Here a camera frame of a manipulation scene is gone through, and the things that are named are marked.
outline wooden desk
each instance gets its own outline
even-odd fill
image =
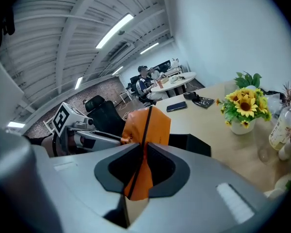
[[[195,92],[202,97],[222,99],[224,87],[222,83]],[[182,101],[186,101],[187,109],[166,112],[168,105]],[[220,107],[215,104],[204,109],[179,95],[157,102],[156,107],[171,118],[170,133],[190,133],[206,142],[211,146],[214,159],[229,166],[263,192],[273,190],[276,181],[290,172],[288,164],[279,160],[277,151],[268,142],[273,129],[271,122],[259,118],[252,132],[235,135],[225,124]],[[259,159],[258,149],[269,153],[266,164]]]

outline white wall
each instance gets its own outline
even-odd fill
[[[291,28],[271,0],[165,0],[171,33],[196,79],[209,86],[236,71],[261,87],[291,81]]]
[[[161,48],[153,48],[149,53],[144,53],[137,61],[133,61],[127,69],[120,73],[123,81],[128,84],[130,78],[138,76],[138,66],[147,66],[148,68],[155,67],[171,58],[178,58],[181,65],[186,65],[186,61],[183,59],[179,51],[174,48],[173,44],[170,43]]]

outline fluorescent light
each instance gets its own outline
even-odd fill
[[[77,81],[76,87],[74,88],[75,90],[79,88],[82,79],[83,79],[83,77],[78,78],[78,81]]]
[[[116,70],[112,75],[116,74],[119,70],[121,70],[123,67],[120,67],[118,70]]]
[[[120,20],[118,23],[116,23],[113,26],[113,28],[111,28],[110,31],[105,35],[105,37],[103,37],[103,39],[98,43],[96,48],[97,49],[102,48],[116,32],[118,32],[126,23],[128,23],[133,18],[134,17],[131,14],[128,14],[122,20]]]
[[[159,43],[157,42],[157,43],[155,43],[154,45],[152,45],[151,47],[148,47],[146,50],[143,50],[140,54],[143,54],[144,52],[146,52],[146,51],[148,51],[148,50],[150,50],[151,48],[153,48],[153,47],[155,47],[155,46],[157,46]]]
[[[23,124],[23,123],[18,123],[18,122],[10,122],[9,124],[8,124],[8,127],[13,127],[13,128],[22,128],[22,127],[24,127],[25,126],[25,124]]]

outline black phone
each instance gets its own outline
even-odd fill
[[[167,112],[184,109],[186,107],[187,107],[186,102],[175,103],[175,104],[167,106]]]

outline sunflower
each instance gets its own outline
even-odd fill
[[[258,95],[258,96],[264,96],[263,92],[261,91],[261,89],[257,88],[255,90],[255,93]]]
[[[248,95],[250,98],[254,98],[254,91],[247,88],[240,89],[242,96]]]
[[[255,104],[256,99],[250,98],[248,95],[242,97],[239,101],[234,102],[237,112],[241,113],[242,116],[252,116],[254,117],[254,111],[257,111],[257,105]]]
[[[265,97],[259,98],[259,110],[262,113],[268,113],[267,100]]]
[[[235,102],[235,101],[238,101],[239,99],[242,98],[242,93],[237,90],[237,91],[234,91],[233,93],[231,94],[228,94],[225,99],[231,101],[231,102]]]
[[[265,121],[270,121],[272,119],[272,113],[268,112],[265,114]]]
[[[248,128],[249,128],[249,125],[250,125],[250,123],[247,122],[246,120],[242,121],[241,124],[242,124],[246,129],[248,129]]]

